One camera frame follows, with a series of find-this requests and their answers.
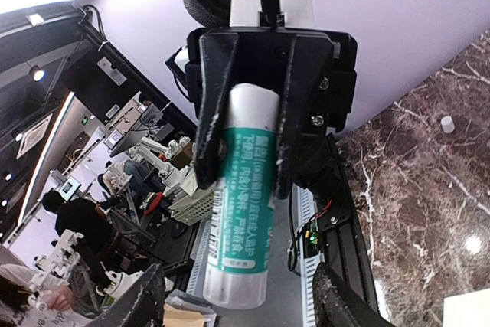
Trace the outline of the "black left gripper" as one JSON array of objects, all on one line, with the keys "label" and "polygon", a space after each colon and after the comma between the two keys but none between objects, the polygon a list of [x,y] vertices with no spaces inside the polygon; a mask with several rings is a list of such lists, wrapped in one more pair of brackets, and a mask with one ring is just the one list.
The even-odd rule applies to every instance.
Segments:
[{"label": "black left gripper", "polygon": [[230,92],[250,83],[277,93],[275,196],[292,184],[315,188],[327,177],[327,129],[341,132],[351,112],[358,45],[347,33],[298,28],[198,28],[187,38],[188,62],[177,78],[198,118],[194,170],[198,187],[218,177],[221,133]]}]

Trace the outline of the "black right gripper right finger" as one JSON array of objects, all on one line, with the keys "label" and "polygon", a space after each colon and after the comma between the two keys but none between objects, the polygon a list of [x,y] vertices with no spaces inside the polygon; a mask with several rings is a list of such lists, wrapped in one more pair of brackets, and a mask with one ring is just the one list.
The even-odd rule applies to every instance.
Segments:
[{"label": "black right gripper right finger", "polygon": [[321,262],[315,270],[312,291],[316,326],[392,326],[373,311],[325,262]]}]

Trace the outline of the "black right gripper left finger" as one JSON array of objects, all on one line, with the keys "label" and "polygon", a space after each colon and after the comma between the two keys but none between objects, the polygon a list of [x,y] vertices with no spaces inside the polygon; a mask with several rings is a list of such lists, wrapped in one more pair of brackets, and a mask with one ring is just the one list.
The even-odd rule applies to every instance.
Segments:
[{"label": "black right gripper left finger", "polygon": [[163,266],[151,265],[107,311],[86,327],[163,326],[165,280]]}]

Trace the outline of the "green white glue stick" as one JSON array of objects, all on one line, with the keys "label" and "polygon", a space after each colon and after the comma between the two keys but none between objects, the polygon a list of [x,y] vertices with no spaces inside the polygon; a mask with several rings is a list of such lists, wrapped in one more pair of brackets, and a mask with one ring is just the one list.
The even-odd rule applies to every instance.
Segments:
[{"label": "green white glue stick", "polygon": [[203,288],[221,308],[255,309],[266,300],[279,102],[251,83],[230,91]]}]

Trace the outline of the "beige paper envelope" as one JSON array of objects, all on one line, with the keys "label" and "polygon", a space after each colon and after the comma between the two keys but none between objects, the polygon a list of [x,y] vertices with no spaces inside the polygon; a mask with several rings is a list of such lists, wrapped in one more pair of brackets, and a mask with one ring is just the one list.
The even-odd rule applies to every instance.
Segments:
[{"label": "beige paper envelope", "polygon": [[443,327],[489,327],[489,289],[450,296],[443,303]]}]

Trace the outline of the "white glue stick cap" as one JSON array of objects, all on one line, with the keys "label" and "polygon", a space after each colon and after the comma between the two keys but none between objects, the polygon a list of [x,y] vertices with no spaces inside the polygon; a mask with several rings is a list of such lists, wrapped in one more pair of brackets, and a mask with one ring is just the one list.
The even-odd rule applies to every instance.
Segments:
[{"label": "white glue stick cap", "polygon": [[445,134],[450,134],[455,130],[455,124],[454,124],[451,116],[444,116],[440,120],[440,125],[441,125],[443,132]]}]

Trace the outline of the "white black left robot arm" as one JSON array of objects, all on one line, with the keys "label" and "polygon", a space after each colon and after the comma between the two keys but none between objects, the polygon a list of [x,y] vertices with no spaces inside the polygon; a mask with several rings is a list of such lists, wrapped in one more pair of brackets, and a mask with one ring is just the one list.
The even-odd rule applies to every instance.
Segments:
[{"label": "white black left robot arm", "polygon": [[183,0],[199,28],[188,35],[188,62],[176,78],[198,118],[194,162],[200,188],[218,177],[225,116],[240,83],[279,96],[273,149],[275,195],[297,185],[317,199],[335,195],[327,129],[345,128],[354,97],[358,51],[353,36],[317,30],[312,0]]}]

